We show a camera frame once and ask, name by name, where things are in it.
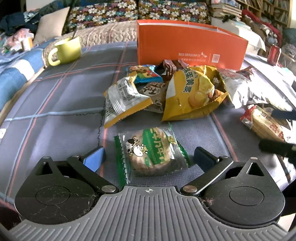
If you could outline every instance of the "beige pillow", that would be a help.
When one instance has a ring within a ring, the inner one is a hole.
[[[33,40],[33,45],[41,44],[55,37],[60,37],[69,9],[70,7],[66,7],[42,16]]]

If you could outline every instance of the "green mug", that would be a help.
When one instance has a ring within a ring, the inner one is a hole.
[[[81,56],[81,45],[79,37],[74,39],[67,38],[63,39],[54,44],[55,48],[49,52],[48,62],[52,66],[57,66],[58,64],[71,63]],[[57,60],[52,61],[52,56],[57,53]]]

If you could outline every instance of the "qr code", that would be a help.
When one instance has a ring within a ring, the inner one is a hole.
[[[212,63],[219,63],[219,59],[220,59],[220,54],[214,54]]]

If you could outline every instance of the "cow cartoon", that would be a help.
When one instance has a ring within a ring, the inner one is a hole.
[[[127,142],[126,142],[126,150],[127,150],[128,153],[131,153],[132,147],[134,147],[134,145],[136,145],[137,142],[138,142],[138,140],[135,139],[134,137],[127,140]]]
[[[136,156],[143,156],[144,153],[148,154],[147,146],[142,144],[141,146],[138,144],[138,140],[134,137],[131,139],[128,139],[126,142],[126,151],[129,154],[129,156],[133,156],[134,154]]]
[[[139,144],[136,144],[134,147],[132,147],[131,152],[129,153],[130,156],[133,156],[135,154],[136,156],[143,156],[144,153],[148,154],[148,148],[144,144],[141,146]]]

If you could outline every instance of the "blanket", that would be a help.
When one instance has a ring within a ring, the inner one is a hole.
[[[125,76],[126,67],[137,64],[137,43],[94,45],[82,52],[82,57],[73,63],[45,69],[4,120],[0,128],[5,132],[0,139],[0,197],[5,202],[14,203],[17,191],[42,156],[61,161],[72,155],[84,155],[98,145],[105,147],[106,161],[97,173],[119,186],[114,136],[168,125],[161,122],[161,114],[142,110],[104,129],[103,93]],[[260,152],[259,138],[239,120],[243,112],[226,103],[211,115],[171,124],[191,158],[197,146],[235,161],[255,156],[279,187],[285,188],[288,181],[279,160],[275,155]],[[194,165],[178,174],[135,178],[131,185],[180,188],[202,173]]]
[[[44,67],[42,52],[51,41],[35,46],[30,51],[0,55],[0,111],[29,79]]]
[[[0,21],[0,29],[5,31],[7,35],[13,35],[20,28],[28,28],[32,33],[36,33],[38,26],[30,22],[26,23],[22,12],[6,15]]]

